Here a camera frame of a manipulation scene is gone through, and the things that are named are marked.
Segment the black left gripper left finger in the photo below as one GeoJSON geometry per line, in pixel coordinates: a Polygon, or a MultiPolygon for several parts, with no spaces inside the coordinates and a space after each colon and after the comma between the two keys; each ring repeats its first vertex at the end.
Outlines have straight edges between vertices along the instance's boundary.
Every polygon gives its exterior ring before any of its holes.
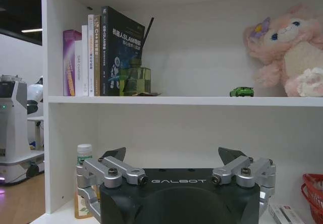
{"type": "Polygon", "coordinates": [[[76,165],[78,195],[85,199],[85,204],[96,220],[101,220],[100,203],[93,186],[103,184],[110,189],[118,188],[125,180],[130,185],[143,186],[148,177],[141,168],[132,167],[122,160],[126,148],[107,151],[99,159],[87,158],[76,165]]]}

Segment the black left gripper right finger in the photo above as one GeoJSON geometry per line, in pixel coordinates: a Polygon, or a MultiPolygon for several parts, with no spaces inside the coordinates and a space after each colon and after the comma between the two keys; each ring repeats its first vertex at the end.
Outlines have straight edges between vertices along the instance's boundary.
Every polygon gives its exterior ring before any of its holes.
{"type": "Polygon", "coordinates": [[[227,185],[235,178],[241,188],[260,187],[259,216],[266,211],[269,199],[275,194],[276,165],[269,158],[254,161],[240,150],[218,148],[219,156],[224,164],[212,170],[212,182],[215,186],[227,185]]]}

